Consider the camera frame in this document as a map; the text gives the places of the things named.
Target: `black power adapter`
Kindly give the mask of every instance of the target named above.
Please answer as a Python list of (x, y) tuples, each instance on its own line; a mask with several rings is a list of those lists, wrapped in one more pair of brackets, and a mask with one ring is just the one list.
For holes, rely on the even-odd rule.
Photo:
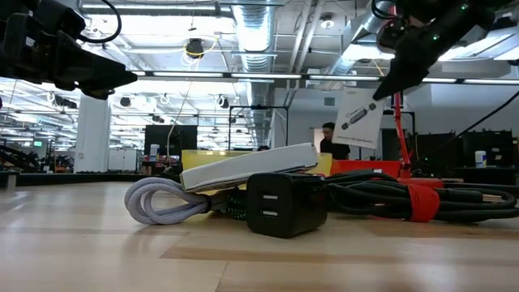
[(291, 238), (326, 222), (324, 178), (309, 174), (253, 174), (247, 182), (247, 225), (257, 233)]

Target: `packaging card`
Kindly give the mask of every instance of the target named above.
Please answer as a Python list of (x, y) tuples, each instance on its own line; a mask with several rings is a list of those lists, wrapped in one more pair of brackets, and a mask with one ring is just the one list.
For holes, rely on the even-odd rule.
[(333, 131), (333, 143), (376, 149), (385, 102), (385, 99), (375, 101), (371, 94), (345, 92)]

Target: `cable tie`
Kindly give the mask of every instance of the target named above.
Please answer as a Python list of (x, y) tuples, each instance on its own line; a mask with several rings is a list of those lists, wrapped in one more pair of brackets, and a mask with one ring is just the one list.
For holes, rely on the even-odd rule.
[(425, 186), (409, 184), (409, 195), (411, 198), (412, 222), (429, 222), (432, 220), (440, 207), (440, 196), (438, 193)]
[(205, 202), (208, 204), (207, 207), (205, 207), (205, 210), (201, 214), (207, 214), (207, 213), (209, 213), (209, 211), (211, 211), (211, 208), (212, 208), (211, 196), (205, 195), (205, 194), (200, 194), (200, 195), (205, 198)]

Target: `wooden table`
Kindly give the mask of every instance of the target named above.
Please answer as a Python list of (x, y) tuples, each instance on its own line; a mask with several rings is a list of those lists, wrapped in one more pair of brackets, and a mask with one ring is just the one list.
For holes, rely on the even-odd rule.
[[(519, 220), (419, 224), (331, 214), (293, 239), (215, 214), (144, 226), (129, 183), (0, 195), (0, 291), (519, 291)], [(181, 204), (157, 194), (157, 208)]]

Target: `usb port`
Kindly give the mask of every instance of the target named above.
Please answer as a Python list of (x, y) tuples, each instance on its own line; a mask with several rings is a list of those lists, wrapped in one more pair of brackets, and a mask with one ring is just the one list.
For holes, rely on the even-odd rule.
[(263, 195), (266, 200), (277, 200), (277, 195)]
[(261, 210), (261, 213), (265, 216), (277, 217), (277, 212), (275, 211)]

